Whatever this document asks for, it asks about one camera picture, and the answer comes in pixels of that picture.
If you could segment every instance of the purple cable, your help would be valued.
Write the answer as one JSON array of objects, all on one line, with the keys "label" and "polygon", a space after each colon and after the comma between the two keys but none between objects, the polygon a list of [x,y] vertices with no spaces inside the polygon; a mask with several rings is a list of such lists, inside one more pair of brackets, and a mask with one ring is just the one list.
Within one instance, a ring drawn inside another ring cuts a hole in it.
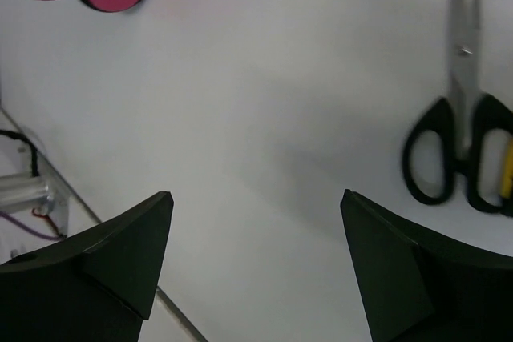
[{"label": "purple cable", "polygon": [[0,211],[0,218],[6,219],[8,222],[11,222],[14,226],[21,228],[23,231],[26,231],[37,238],[50,240],[52,242],[63,240],[63,238],[61,238],[60,236],[45,235],[39,231],[33,230],[30,227],[26,226],[24,223],[15,219],[12,215],[7,214],[6,212]]}]

